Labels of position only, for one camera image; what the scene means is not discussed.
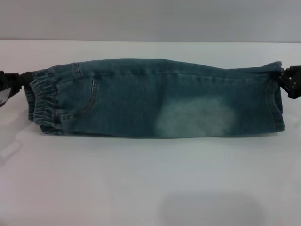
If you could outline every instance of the jeans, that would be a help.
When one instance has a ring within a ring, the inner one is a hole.
[[[45,134],[139,138],[249,136],[284,131],[281,63],[221,69],[116,59],[54,66],[25,87]]]

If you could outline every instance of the denim fabric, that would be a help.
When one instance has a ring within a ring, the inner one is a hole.
[[[98,60],[33,74],[29,119],[53,135],[220,137],[284,130],[281,63],[220,69],[170,60]]]

